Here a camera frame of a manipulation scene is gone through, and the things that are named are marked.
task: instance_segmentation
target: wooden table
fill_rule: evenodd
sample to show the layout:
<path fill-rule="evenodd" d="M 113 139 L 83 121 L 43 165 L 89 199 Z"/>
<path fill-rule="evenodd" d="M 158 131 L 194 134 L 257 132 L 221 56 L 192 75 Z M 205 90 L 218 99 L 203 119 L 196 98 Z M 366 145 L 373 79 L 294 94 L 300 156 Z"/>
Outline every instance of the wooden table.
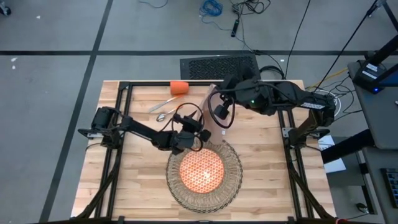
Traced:
<path fill-rule="evenodd" d="M 303 88 L 301 80 L 291 80 L 291 82 Z M 98 107 L 115 106 L 118 86 L 119 81 L 104 81 Z M 174 109 L 183 102 L 199 105 L 207 90 L 207 86 L 191 86 L 188 95 L 166 104 L 156 113 L 148 114 L 149 108 L 170 98 L 169 87 L 135 86 L 132 89 L 129 115 L 144 125 L 159 130 L 165 125 L 165 122 L 158 123 L 155 120 L 160 112 Z M 182 114 L 192 111 L 189 106 L 181 109 Z M 295 108 L 293 113 L 297 126 L 308 117 L 306 109 Z M 126 220 L 286 221 L 288 216 L 295 216 L 278 115 L 263 116 L 237 106 L 235 122 L 226 131 L 224 139 L 239 154 L 243 165 L 243 184 L 238 196 L 226 208 L 215 213 L 199 214 L 182 208 L 169 192 L 165 167 L 170 152 L 158 151 L 149 141 L 127 134 L 124 140 L 113 219 L 123 215 Z M 95 139 L 89 144 L 100 141 Z M 316 141 L 308 144 L 318 146 Z M 99 145 L 87 150 L 72 216 L 82 212 L 97 192 L 105 152 L 106 149 Z M 304 148 L 302 158 L 309 189 L 325 209 L 335 216 L 320 152 Z M 306 217 L 303 195 L 300 188 L 298 186 L 297 188 L 303 216 Z M 103 214 L 106 211 L 107 200 L 105 196 Z"/>

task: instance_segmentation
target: black keyboard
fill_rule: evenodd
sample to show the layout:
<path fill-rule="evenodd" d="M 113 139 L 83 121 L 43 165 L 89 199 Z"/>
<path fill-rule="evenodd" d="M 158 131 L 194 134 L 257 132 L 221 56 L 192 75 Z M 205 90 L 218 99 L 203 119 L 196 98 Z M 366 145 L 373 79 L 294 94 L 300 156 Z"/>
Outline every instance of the black keyboard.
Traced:
<path fill-rule="evenodd" d="M 398 169 L 381 169 L 394 208 L 398 208 Z"/>

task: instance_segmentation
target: metal spoon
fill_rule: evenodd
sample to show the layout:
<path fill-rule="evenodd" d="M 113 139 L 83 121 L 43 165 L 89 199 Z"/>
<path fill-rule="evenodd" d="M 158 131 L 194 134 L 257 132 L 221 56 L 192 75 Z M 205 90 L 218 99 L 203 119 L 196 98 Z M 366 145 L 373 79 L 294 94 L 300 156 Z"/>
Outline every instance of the metal spoon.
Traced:
<path fill-rule="evenodd" d="M 175 110 L 176 110 L 176 108 L 170 110 L 170 111 L 167 112 L 167 113 L 162 113 L 162 114 L 160 114 L 160 115 L 156 118 L 156 121 L 157 121 L 157 122 L 162 122 L 162 121 L 164 121 L 164 119 L 166 118 L 166 116 L 167 116 L 168 114 L 170 114 L 170 113 L 173 113 Z"/>

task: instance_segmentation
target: blue cable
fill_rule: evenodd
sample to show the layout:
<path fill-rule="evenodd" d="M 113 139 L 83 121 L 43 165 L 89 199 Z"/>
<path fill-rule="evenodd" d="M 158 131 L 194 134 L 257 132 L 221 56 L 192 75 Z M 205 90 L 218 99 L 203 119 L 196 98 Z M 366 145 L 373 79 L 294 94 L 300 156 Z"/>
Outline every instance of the blue cable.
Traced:
<path fill-rule="evenodd" d="M 166 2 L 163 4 L 163 5 L 161 5 L 161 6 L 154 6 L 153 4 L 151 4 L 151 3 L 149 3 L 149 2 L 145 2 L 145 1 L 139 1 L 140 3 L 145 3 L 145 4 L 148 4 L 150 7 L 153 7 L 153 8 L 155 8 L 155 9 L 160 9 L 160 8 L 162 8 L 162 7 L 165 7 L 166 5 L 167 5 L 167 3 L 169 3 L 169 0 L 166 0 Z"/>
<path fill-rule="evenodd" d="M 202 16 L 219 16 L 223 13 L 223 5 L 217 0 L 205 0 L 200 8 Z"/>

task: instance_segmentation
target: concrete floor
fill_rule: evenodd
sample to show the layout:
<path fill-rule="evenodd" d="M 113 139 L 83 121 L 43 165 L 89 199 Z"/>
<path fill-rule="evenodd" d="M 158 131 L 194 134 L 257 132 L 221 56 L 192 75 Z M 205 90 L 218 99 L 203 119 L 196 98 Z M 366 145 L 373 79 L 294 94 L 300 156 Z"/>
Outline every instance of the concrete floor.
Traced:
<path fill-rule="evenodd" d="M 224 4 L 223 14 L 205 19 L 229 28 L 236 16 L 229 10 L 228 0 L 220 2 Z M 398 3 L 388 2 L 398 15 Z M 109 3 L 112 5 L 104 34 L 95 45 Z M 341 50 L 371 3 L 312 1 L 295 50 L 321 50 L 329 55 L 301 52 L 291 56 L 288 78 L 304 80 L 306 85 L 318 82 L 336 57 L 332 51 Z M 19 0 L 7 4 L 13 14 L 0 17 L 0 223 L 39 220 L 67 130 L 74 128 L 70 126 L 71 117 L 74 114 L 78 118 L 76 128 L 89 126 L 103 80 L 179 79 L 181 58 L 205 57 L 212 54 L 209 50 L 241 50 L 243 46 L 229 32 L 200 21 L 199 0 L 170 0 L 162 9 L 131 0 Z M 247 44 L 252 49 L 276 50 L 273 56 L 285 60 L 281 62 L 285 70 L 287 54 L 281 50 L 290 50 L 306 5 L 307 0 L 278 0 L 261 15 L 244 17 Z M 386 12 L 378 10 L 365 20 L 347 48 L 357 56 L 341 57 L 332 72 L 363 58 L 359 50 L 380 48 L 396 32 Z M 102 50 L 132 52 L 96 57 L 90 56 L 91 50 L 94 54 Z M 153 50 L 163 52 L 145 56 L 146 51 Z M 171 52 L 175 50 L 186 51 L 179 55 Z M 190 55 L 189 50 L 206 51 Z M 398 57 L 388 61 L 397 62 Z M 87 68 L 93 62 L 90 73 Z M 257 56 L 257 62 L 260 67 L 274 64 L 267 56 Z M 279 78 L 271 73 L 263 73 L 262 77 Z M 81 86 L 86 81 L 84 92 Z M 353 87 L 349 80 L 346 86 Z M 75 108 L 77 99 L 82 100 L 80 111 Z M 349 102 L 350 96 L 342 98 L 344 106 Z M 356 100 L 352 110 L 358 109 Z M 333 135 L 350 136 L 366 127 L 363 114 L 357 113 L 337 121 L 330 129 Z M 87 145 L 76 130 L 72 133 L 50 220 L 67 219 L 72 210 Z M 354 204 L 363 201 L 361 194 L 344 188 L 333 188 L 332 194 L 339 217 L 359 215 Z M 382 222 L 380 215 L 361 220 Z"/>

